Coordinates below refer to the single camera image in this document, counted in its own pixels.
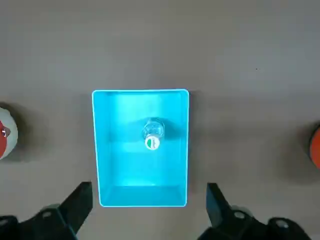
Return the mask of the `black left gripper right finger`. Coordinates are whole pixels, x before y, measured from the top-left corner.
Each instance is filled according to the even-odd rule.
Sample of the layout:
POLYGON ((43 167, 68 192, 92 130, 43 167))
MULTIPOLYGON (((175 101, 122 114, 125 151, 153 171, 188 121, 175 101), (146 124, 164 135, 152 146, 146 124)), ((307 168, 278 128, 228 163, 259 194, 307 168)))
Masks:
POLYGON ((309 240, 296 222, 273 217, 262 223, 242 209, 233 208, 216 183, 206 187, 206 211, 211 226, 207 240, 309 240))

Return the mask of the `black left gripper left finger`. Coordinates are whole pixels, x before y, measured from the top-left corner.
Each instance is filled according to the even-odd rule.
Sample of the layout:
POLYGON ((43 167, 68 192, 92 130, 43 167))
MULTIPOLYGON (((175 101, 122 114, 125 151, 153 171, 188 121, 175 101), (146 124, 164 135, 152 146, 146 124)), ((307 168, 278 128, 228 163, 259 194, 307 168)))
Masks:
POLYGON ((43 207, 33 217, 19 221, 14 215, 0 217, 2 240, 76 240, 93 209, 93 187, 81 182, 60 204, 43 207))

